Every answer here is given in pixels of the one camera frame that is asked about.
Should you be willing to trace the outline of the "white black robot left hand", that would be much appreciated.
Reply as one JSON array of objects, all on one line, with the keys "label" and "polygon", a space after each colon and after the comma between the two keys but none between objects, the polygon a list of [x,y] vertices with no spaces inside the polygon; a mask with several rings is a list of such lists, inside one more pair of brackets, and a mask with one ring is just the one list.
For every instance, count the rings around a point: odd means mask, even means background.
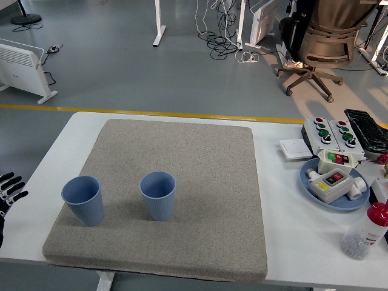
[{"label": "white black robot left hand", "polygon": [[24,190],[25,182],[14,172],[1,175],[1,246],[4,241],[5,216],[12,205],[28,195]]}]

